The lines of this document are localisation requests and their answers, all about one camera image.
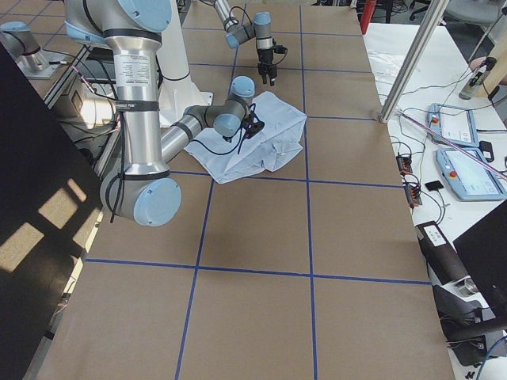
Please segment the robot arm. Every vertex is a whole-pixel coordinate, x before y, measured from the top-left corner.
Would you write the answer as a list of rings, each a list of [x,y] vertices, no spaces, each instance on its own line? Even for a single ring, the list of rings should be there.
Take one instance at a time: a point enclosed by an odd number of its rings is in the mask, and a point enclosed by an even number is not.
[[[277,65],[287,56],[288,49],[278,44],[272,35],[272,17],[270,12],[259,12],[250,18],[239,6],[231,7],[228,1],[201,1],[211,6],[219,16],[226,33],[225,40],[231,49],[236,49],[249,40],[255,40],[258,56],[257,71],[264,84],[274,86],[277,78]],[[242,24],[233,14],[240,9],[247,18]]]
[[[67,34],[112,52],[120,158],[101,185],[113,217],[168,223],[181,204],[169,162],[204,129],[232,139],[251,125],[254,81],[233,80],[215,105],[194,85],[173,1],[67,1]]]

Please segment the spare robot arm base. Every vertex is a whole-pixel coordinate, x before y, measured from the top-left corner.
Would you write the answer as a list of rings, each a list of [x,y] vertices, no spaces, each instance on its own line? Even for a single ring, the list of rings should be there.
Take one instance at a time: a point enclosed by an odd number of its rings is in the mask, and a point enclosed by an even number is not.
[[[50,63],[30,27],[22,21],[1,24],[1,43],[28,79],[50,79],[59,67]]]

